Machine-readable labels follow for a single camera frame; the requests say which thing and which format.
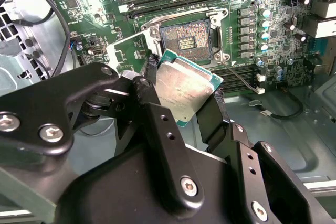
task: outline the mounting hole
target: mounting hole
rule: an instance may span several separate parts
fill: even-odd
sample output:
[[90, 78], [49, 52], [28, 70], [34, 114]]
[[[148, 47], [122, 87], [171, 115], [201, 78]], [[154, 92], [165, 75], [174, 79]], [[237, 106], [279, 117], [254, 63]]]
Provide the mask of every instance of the mounting hole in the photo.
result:
[[125, 109], [125, 104], [123, 102], [119, 102], [116, 106], [116, 111], [122, 111], [123, 109]]
[[253, 160], [253, 157], [252, 157], [251, 154], [247, 153], [247, 156], [248, 156], [249, 159]]
[[171, 133], [171, 132], [168, 132], [168, 133], [167, 133], [167, 137], [168, 137], [170, 140], [174, 140], [174, 139], [175, 139], [175, 136], [174, 136], [173, 133]]
[[250, 170], [250, 172], [251, 172], [253, 175], [256, 175], [256, 174], [257, 174], [256, 171], [255, 171], [252, 167], [249, 167], [248, 169]]
[[168, 121], [168, 118], [165, 115], [161, 115], [160, 117], [163, 121], [165, 121], [165, 122]]
[[145, 78], [141, 78], [141, 79], [140, 79], [140, 82], [141, 82], [142, 84], [148, 86], [148, 87], [151, 85], [151, 84], [149, 83], [149, 81], [147, 81], [147, 79], [145, 79]]

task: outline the screw hole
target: screw hole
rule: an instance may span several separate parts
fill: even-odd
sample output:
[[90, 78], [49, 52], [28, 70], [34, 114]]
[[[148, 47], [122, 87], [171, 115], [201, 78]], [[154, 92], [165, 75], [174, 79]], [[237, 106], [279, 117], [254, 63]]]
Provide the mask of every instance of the screw hole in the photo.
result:
[[250, 172], [251, 172], [253, 175], [256, 175], [256, 174], [257, 174], [256, 171], [255, 171], [252, 167], [249, 167], [249, 170], [250, 170]]
[[165, 121], [165, 122], [168, 121], [168, 118], [165, 115], [161, 115], [160, 117], [163, 121]]
[[116, 106], [116, 111], [120, 112], [125, 109], [125, 104], [123, 102], [119, 102]]
[[174, 136], [171, 132], [168, 132], [168, 133], [167, 133], [167, 137], [168, 137], [170, 140], [174, 140], [174, 139], [175, 139], [175, 136]]
[[253, 157], [252, 157], [251, 154], [247, 153], [247, 156], [248, 156], [248, 158], [249, 158], [250, 160], [253, 160]]

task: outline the chip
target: chip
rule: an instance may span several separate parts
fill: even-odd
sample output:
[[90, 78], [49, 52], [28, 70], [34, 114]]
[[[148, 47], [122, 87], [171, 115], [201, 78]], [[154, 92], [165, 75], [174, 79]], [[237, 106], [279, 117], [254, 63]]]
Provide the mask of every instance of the chip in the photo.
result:
[[277, 37], [278, 31], [271, 31], [271, 37]]
[[211, 60], [209, 20], [166, 26], [160, 29], [164, 49], [169, 49], [191, 61]]
[[250, 49], [250, 44], [249, 43], [244, 43], [239, 45], [241, 50], [248, 50]]
[[250, 36], [249, 35], [244, 35], [239, 37], [240, 42], [249, 42], [250, 41]]
[[76, 8], [78, 7], [77, 1], [76, 0], [65, 0], [67, 6], [69, 8]]
[[247, 15], [250, 14], [250, 9], [249, 8], [240, 9], [239, 14], [240, 14], [240, 16], [247, 16]]

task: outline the silver screw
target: silver screw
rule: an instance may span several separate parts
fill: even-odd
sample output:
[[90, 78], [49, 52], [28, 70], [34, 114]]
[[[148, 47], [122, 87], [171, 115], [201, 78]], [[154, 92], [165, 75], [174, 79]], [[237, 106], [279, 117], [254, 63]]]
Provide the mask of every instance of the silver screw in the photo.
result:
[[10, 132], [20, 126], [20, 120], [14, 115], [0, 115], [0, 131]]
[[239, 124], [236, 124], [236, 128], [237, 128], [240, 132], [243, 132], [243, 131], [244, 131], [243, 127], [241, 127]]
[[107, 68], [107, 67], [101, 67], [101, 69], [100, 69], [104, 74], [107, 74], [108, 76], [111, 76], [113, 73], [112, 73], [112, 71], [109, 69], [109, 68]]
[[262, 207], [261, 204], [259, 204], [256, 201], [252, 201], [252, 209], [255, 215], [261, 220], [266, 221], [267, 220], [267, 213], [266, 210]]
[[83, 45], [82, 44], [77, 44], [76, 45], [76, 50], [77, 51], [82, 51], [83, 50]]
[[62, 139], [63, 131], [56, 125], [44, 126], [40, 130], [40, 137], [49, 143], [56, 143]]
[[268, 152], [272, 152], [272, 148], [268, 144], [264, 144], [264, 147], [266, 147], [266, 149], [268, 150]]
[[181, 179], [181, 186], [185, 194], [195, 196], [197, 194], [197, 186], [190, 178], [184, 177]]

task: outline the green circuit board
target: green circuit board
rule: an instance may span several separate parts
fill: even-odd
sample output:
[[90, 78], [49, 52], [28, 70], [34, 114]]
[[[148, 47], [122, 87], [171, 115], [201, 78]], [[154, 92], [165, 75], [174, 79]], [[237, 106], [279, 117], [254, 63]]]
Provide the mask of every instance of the green circuit board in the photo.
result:
[[[108, 64], [110, 56], [107, 46], [141, 32], [141, 26], [154, 18], [211, 7], [224, 8], [228, 12], [220, 27], [216, 29], [210, 28], [211, 22], [207, 16], [209, 11], [194, 12], [160, 22], [161, 52], [170, 44], [170, 49], [175, 46], [182, 56], [188, 57], [192, 55], [193, 50], [198, 50], [193, 54], [197, 58], [190, 59], [211, 71], [224, 68], [220, 62], [214, 64], [214, 55], [219, 50], [229, 55], [226, 64], [234, 68], [253, 65], [260, 59], [266, 68], [266, 90], [273, 89], [279, 81], [287, 81], [289, 85], [297, 86], [309, 82], [312, 78], [312, 71], [307, 71], [307, 59], [310, 57], [307, 45], [312, 39], [309, 38], [308, 43], [302, 43], [293, 36], [295, 33], [302, 34], [300, 25], [303, 17], [310, 13], [309, 5], [289, 6], [287, 0], [53, 1], [69, 24], [72, 41], [83, 46], [82, 50], [76, 50], [81, 65], [94, 61]], [[261, 15], [260, 11], [263, 9], [270, 11], [269, 17]], [[284, 23], [291, 23], [293, 19], [296, 19], [297, 28], [295, 31], [289, 31], [284, 27]], [[269, 22], [267, 28], [260, 26], [260, 22], [265, 20]], [[192, 29], [196, 31], [190, 35], [189, 31]], [[267, 40], [261, 38], [260, 33], [263, 31], [269, 35]], [[268, 50], [260, 50], [261, 44], [266, 44]], [[151, 53], [144, 35], [116, 45], [115, 51], [119, 72], [126, 69], [140, 72]], [[283, 69], [281, 80], [275, 78], [277, 67]], [[246, 79], [252, 78], [255, 81], [255, 73], [254, 71], [253, 76], [246, 76]], [[242, 86], [229, 92], [236, 94], [245, 90]]]

